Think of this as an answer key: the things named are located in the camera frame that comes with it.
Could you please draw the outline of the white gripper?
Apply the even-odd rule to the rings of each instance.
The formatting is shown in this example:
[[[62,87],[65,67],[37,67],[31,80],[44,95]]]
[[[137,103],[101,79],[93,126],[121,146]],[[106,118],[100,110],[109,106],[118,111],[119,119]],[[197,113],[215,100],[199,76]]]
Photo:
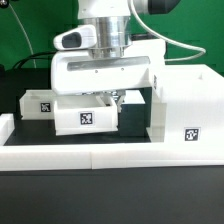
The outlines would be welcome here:
[[[87,51],[58,52],[52,59],[51,88],[58,95],[135,89],[149,86],[148,56],[92,59]],[[116,105],[126,92],[118,92]],[[112,105],[106,95],[96,97],[101,107]]]

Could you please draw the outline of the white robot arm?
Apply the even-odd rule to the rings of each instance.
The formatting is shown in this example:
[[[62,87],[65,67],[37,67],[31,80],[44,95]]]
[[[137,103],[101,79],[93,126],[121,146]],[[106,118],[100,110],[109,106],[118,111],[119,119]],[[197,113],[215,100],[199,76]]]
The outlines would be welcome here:
[[[78,0],[80,25],[56,36],[51,88],[63,104],[88,104],[149,87],[150,57],[131,40],[128,0]]]

